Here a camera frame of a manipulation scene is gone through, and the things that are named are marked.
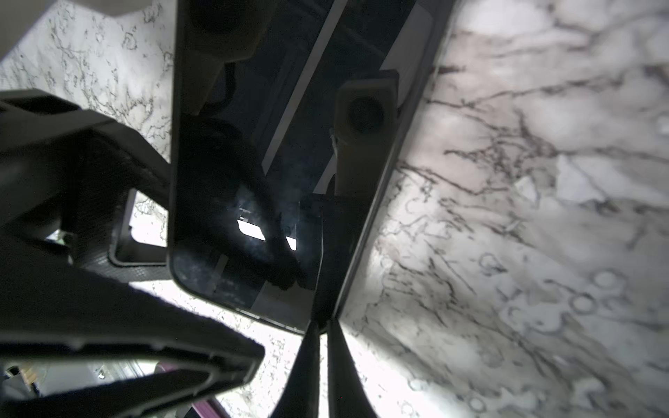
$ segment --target bright light patch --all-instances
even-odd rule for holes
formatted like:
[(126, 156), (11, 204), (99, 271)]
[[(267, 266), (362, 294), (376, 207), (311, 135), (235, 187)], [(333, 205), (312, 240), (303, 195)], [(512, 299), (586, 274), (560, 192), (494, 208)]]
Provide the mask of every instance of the bright light patch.
[[(262, 239), (265, 241), (265, 235), (262, 235), (262, 231), (260, 230), (260, 227), (257, 225), (253, 225), (248, 222), (240, 221), (239, 219), (237, 220), (237, 224), (240, 226), (240, 231), (244, 235), (248, 235), (253, 238), (258, 238)], [(288, 241), (288, 246), (290, 247), (291, 250), (295, 251), (297, 250), (297, 240), (291, 237), (286, 237), (286, 241)]]

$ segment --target white marble countertop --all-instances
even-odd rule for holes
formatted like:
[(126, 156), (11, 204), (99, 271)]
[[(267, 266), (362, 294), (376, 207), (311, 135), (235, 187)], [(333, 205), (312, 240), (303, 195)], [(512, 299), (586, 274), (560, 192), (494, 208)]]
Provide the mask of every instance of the white marble countertop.
[[(57, 3), (0, 88), (109, 114), (168, 158), (174, 16)], [(465, 2), (342, 317), (380, 417), (669, 415), (668, 19), (666, 0)], [(265, 345), (220, 399), (267, 416), (299, 338), (141, 286)]]

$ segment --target black smartphone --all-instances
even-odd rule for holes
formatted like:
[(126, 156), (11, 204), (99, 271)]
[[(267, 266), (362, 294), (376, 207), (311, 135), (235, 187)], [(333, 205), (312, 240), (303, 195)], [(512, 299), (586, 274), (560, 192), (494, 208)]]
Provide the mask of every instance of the black smartphone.
[(184, 0), (168, 263), (303, 333), (336, 314), (454, 2)]

